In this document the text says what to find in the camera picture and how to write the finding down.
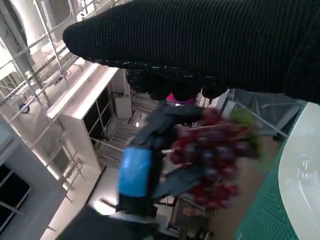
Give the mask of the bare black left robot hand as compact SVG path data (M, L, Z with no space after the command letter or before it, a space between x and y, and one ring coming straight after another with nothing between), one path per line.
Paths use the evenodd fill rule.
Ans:
M175 126L199 121L203 108L161 103L124 148L118 169L118 210L145 217L153 204L152 195L163 168L163 150L176 141Z

